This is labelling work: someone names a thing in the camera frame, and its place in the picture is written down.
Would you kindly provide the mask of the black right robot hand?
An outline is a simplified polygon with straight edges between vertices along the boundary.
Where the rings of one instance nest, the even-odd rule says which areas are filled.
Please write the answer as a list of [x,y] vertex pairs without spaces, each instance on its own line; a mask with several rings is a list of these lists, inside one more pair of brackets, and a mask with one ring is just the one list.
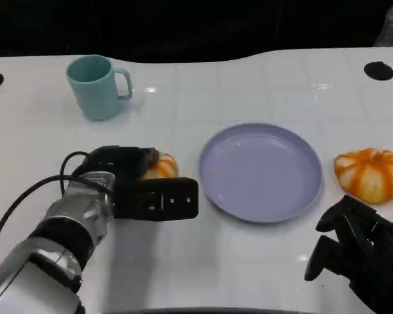
[[374,313],[393,313],[393,222],[345,195],[320,218],[321,236],[304,278],[323,270],[347,278],[355,295]]

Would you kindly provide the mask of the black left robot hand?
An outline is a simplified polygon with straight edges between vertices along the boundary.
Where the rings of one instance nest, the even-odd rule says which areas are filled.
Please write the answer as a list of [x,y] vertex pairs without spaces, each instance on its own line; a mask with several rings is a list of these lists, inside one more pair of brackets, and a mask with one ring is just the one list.
[[158,160],[156,148],[103,146],[90,152],[71,175],[96,183],[140,179]]

